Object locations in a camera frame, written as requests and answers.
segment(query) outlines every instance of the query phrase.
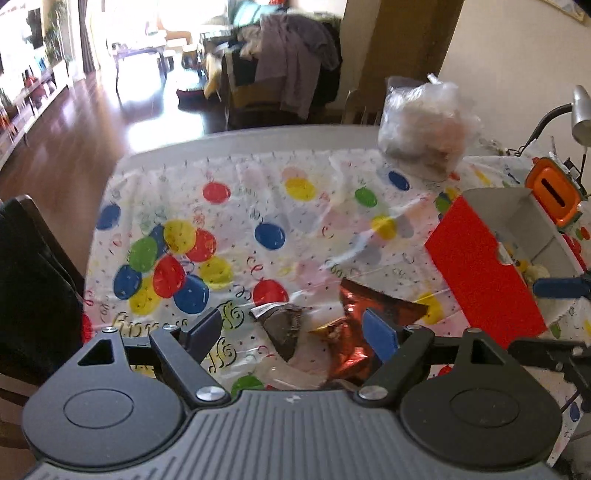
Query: blue balloon print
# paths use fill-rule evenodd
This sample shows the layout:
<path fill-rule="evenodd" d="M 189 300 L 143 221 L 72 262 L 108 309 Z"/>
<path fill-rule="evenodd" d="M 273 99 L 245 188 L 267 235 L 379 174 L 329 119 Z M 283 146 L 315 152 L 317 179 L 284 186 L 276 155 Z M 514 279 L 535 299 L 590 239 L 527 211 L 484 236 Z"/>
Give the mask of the blue balloon print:
<path fill-rule="evenodd" d="M 187 275 L 183 288 L 173 295 L 174 303 L 182 312 L 201 313 L 209 300 L 209 288 L 197 275 Z"/>
<path fill-rule="evenodd" d="M 111 230 L 119 225 L 119 217 L 121 216 L 121 208 L 116 203 L 111 203 L 105 206 L 99 214 L 99 219 L 96 221 L 97 230 Z"/>
<path fill-rule="evenodd" d="M 263 247 L 278 250 L 285 243 L 285 232 L 274 223 L 260 223 L 255 228 L 255 238 Z"/>
<path fill-rule="evenodd" d="M 128 300 L 142 283 L 142 274 L 129 265 L 122 265 L 113 279 L 113 292 L 120 300 Z"/>
<path fill-rule="evenodd" d="M 166 242 L 164 241 L 164 227 L 162 225 L 156 225 L 152 228 L 152 231 L 148 236 L 151 236 L 154 240 L 156 240 L 156 246 L 158 247 L 158 251 L 156 253 L 156 258 L 162 257 L 166 252 Z"/>
<path fill-rule="evenodd" d="M 392 182 L 392 185 L 394 185 L 399 190 L 403 190 L 406 192 L 410 188 L 408 180 L 402 175 L 400 175 L 400 173 L 397 173 L 394 170 L 388 173 L 388 178 Z"/>
<path fill-rule="evenodd" d="M 572 421 L 579 421 L 581 419 L 581 411 L 579 410 L 579 406 L 576 402 L 571 404 L 569 414 Z"/>

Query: stool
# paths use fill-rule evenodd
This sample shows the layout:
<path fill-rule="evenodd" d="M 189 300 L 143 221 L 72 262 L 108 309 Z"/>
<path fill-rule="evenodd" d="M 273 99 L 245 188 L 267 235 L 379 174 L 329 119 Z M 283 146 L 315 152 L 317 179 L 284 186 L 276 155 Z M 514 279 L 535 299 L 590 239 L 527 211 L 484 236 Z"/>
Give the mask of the stool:
<path fill-rule="evenodd" d="M 183 56 L 181 58 L 181 66 L 184 69 L 196 69 L 200 67 L 197 59 L 197 46 L 185 45 L 183 46 Z"/>

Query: curtain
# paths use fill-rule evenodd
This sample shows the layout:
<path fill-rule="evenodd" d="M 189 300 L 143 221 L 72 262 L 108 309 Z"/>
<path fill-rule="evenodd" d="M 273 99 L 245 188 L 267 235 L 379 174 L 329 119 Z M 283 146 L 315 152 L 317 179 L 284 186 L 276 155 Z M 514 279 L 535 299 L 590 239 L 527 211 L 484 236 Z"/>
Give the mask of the curtain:
<path fill-rule="evenodd" d="M 95 62 L 92 59 L 92 49 L 86 29 L 86 7 L 88 0 L 78 0 L 78 17 L 80 19 L 80 40 L 82 42 L 82 68 L 84 73 L 94 72 Z"/>

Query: yellow balloon print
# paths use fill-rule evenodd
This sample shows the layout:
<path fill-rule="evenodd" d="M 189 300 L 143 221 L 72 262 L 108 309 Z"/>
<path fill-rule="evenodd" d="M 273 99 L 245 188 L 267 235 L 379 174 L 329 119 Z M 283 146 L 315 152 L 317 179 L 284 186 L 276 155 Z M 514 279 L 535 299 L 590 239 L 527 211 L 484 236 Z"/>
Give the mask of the yellow balloon print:
<path fill-rule="evenodd" d="M 492 182 L 488 179 L 488 177 L 486 175 L 484 175 L 480 170 L 478 170 L 478 168 L 476 168 L 474 165 L 472 165 L 472 170 L 474 171 L 474 173 L 478 177 L 478 180 L 480 180 L 485 187 L 492 187 L 493 186 Z"/>
<path fill-rule="evenodd" d="M 186 220 L 170 220 L 164 224 L 164 241 L 176 254 L 185 254 L 195 246 L 197 233 Z"/>
<path fill-rule="evenodd" d="M 221 257 L 211 257 L 199 266 L 199 276 L 212 290 L 226 287 L 233 279 L 232 267 Z"/>
<path fill-rule="evenodd" d="M 148 315 L 160 303 L 161 298 L 154 291 L 152 277 L 144 277 L 139 290 L 129 299 L 131 311 L 137 315 Z"/>
<path fill-rule="evenodd" d="M 421 295 L 415 302 L 428 307 L 427 314 L 423 317 L 425 324 L 435 325 L 443 320 L 443 307 L 431 292 Z"/>
<path fill-rule="evenodd" d="M 396 222 L 393 218 L 378 215 L 371 221 L 371 228 L 384 240 L 392 240 L 396 237 Z"/>
<path fill-rule="evenodd" d="M 285 189 L 294 200 L 309 202 L 316 196 L 316 188 L 310 180 L 292 177 L 285 181 Z"/>
<path fill-rule="evenodd" d="M 452 202 L 460 196 L 460 190 L 455 187 L 447 187 L 444 192 Z"/>

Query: picture frame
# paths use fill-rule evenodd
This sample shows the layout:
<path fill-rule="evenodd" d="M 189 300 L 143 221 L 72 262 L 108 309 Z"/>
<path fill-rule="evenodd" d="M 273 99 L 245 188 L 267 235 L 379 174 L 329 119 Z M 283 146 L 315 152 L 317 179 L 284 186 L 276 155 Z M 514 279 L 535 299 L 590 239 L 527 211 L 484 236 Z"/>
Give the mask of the picture frame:
<path fill-rule="evenodd" d="M 556 7 L 562 13 L 567 14 L 570 17 L 573 17 L 575 20 L 583 23 L 585 20 L 585 12 L 581 7 L 579 7 L 574 0 L 542 0 L 547 4 Z"/>

